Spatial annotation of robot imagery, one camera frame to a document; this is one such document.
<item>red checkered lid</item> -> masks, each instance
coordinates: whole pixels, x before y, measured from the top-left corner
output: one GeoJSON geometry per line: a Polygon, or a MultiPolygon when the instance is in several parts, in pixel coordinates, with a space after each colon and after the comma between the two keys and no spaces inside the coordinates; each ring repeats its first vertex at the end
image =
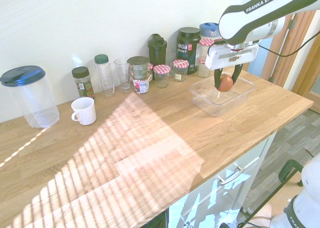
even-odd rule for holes
{"type": "Polygon", "coordinates": [[[213,39],[201,39],[199,41],[200,45],[204,47],[209,47],[211,46],[215,41],[213,39]]]}
{"type": "Polygon", "coordinates": [[[158,74],[166,74],[170,72],[170,66],[166,64],[158,64],[155,67],[153,67],[153,71],[158,74]]]}
{"type": "Polygon", "coordinates": [[[153,69],[154,65],[148,62],[148,71],[151,71],[153,69]]]}
{"type": "Polygon", "coordinates": [[[177,59],[173,62],[173,66],[176,68],[187,68],[189,66],[189,62],[184,59],[177,59]]]}
{"type": "Polygon", "coordinates": [[[206,63],[206,56],[203,56],[203,57],[198,57],[197,60],[200,64],[205,64],[206,63]]]}

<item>sunlight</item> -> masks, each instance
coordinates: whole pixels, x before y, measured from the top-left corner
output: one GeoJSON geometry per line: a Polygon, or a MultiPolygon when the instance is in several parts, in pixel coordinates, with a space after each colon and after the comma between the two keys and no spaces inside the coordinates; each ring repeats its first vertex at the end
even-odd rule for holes
{"type": "Polygon", "coordinates": [[[132,93],[7,227],[90,228],[141,223],[144,214],[159,211],[177,193],[184,192],[184,184],[192,183],[203,162],[132,93]],[[190,158],[196,166],[187,164],[190,158]]]}
{"type": "Polygon", "coordinates": [[[5,165],[5,163],[7,163],[8,161],[10,161],[12,159],[12,157],[18,155],[18,153],[20,151],[22,151],[25,147],[29,146],[31,144],[31,142],[34,142],[39,136],[41,136],[42,133],[44,133],[47,129],[43,129],[41,130],[38,134],[35,135],[35,137],[33,137],[30,141],[28,141],[27,143],[25,143],[23,146],[21,146],[17,151],[15,151],[14,153],[12,153],[11,156],[9,156],[8,158],[6,158],[2,163],[0,163],[0,168],[3,167],[5,165]]]}

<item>green lid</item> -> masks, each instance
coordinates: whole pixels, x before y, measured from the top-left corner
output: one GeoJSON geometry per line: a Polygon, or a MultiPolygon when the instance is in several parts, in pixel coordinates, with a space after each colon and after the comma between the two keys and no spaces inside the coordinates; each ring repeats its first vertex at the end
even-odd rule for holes
{"type": "Polygon", "coordinates": [[[145,65],[149,62],[149,58],[144,56],[134,56],[127,61],[130,65],[145,65]]]}
{"type": "Polygon", "coordinates": [[[72,69],[72,76],[77,79],[85,78],[89,76],[89,70],[85,66],[80,66],[72,69]]]}
{"type": "Polygon", "coordinates": [[[194,27],[183,27],[179,29],[179,35],[183,37],[198,37],[200,36],[200,29],[194,27]]]}
{"type": "Polygon", "coordinates": [[[106,54],[98,54],[94,57],[94,62],[96,64],[105,64],[109,62],[109,58],[106,54]]]}
{"type": "Polygon", "coordinates": [[[162,50],[167,48],[167,42],[159,35],[152,34],[152,39],[148,41],[150,50],[162,50]]]}

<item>brown egg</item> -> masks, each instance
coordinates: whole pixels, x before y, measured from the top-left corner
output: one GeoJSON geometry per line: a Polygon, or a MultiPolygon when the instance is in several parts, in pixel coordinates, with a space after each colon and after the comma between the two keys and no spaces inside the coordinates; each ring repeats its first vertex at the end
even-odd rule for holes
{"type": "Polygon", "coordinates": [[[234,81],[232,78],[227,74],[222,74],[220,76],[220,86],[217,89],[220,92],[228,92],[231,90],[232,86],[234,85],[234,81]]]}

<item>plastic pitcher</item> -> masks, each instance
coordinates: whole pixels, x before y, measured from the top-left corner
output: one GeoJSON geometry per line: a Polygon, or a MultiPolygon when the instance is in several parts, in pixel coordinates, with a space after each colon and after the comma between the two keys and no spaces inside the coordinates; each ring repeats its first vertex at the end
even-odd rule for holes
{"type": "Polygon", "coordinates": [[[24,118],[33,128],[48,128],[59,120],[54,96],[39,66],[27,65],[11,69],[1,77],[1,84],[10,87],[24,118]]]}

